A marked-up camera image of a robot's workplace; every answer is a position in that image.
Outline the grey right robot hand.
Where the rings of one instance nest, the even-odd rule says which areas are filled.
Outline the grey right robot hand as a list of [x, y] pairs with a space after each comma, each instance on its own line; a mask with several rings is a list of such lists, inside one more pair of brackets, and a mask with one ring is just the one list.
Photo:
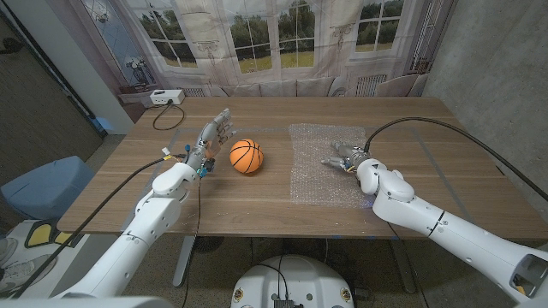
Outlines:
[[371, 157], [367, 151], [357, 145], [332, 141], [331, 146], [336, 150], [337, 155], [322, 159], [321, 163], [343, 169], [346, 172], [355, 172], [361, 163]]

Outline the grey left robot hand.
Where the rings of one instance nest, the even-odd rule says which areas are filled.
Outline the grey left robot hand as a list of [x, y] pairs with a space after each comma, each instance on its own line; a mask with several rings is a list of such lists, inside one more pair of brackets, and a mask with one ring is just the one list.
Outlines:
[[196, 143], [189, 152], [186, 164], [197, 170], [206, 160], [214, 158], [222, 145], [236, 134], [233, 130], [230, 109], [224, 109], [199, 133]]

